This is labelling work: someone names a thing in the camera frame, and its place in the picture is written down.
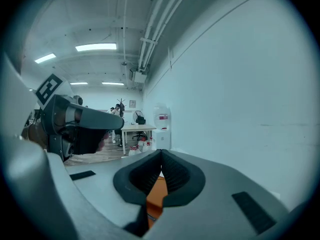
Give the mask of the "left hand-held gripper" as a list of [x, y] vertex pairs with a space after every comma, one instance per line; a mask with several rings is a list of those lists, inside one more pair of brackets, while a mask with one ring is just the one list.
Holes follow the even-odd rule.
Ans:
[[[54, 73], [35, 91], [40, 106], [38, 117], [46, 134], [46, 150], [62, 161], [72, 155], [94, 154], [104, 146], [108, 130], [121, 130], [124, 120], [117, 115], [87, 108], [68, 81]], [[66, 130], [68, 124], [80, 128]]]

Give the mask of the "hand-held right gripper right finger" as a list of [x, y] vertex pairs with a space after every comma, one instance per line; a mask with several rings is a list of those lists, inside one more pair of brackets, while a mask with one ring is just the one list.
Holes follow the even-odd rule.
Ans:
[[265, 188], [217, 162], [163, 150], [167, 196], [149, 240], [271, 240], [288, 217]]

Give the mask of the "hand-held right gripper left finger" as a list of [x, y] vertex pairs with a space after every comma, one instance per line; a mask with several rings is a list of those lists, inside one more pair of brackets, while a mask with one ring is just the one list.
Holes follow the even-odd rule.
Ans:
[[146, 152], [107, 162], [65, 167], [48, 153], [50, 173], [58, 197], [76, 237], [161, 237], [162, 221], [148, 226], [147, 195], [139, 183], [160, 174], [161, 152]]

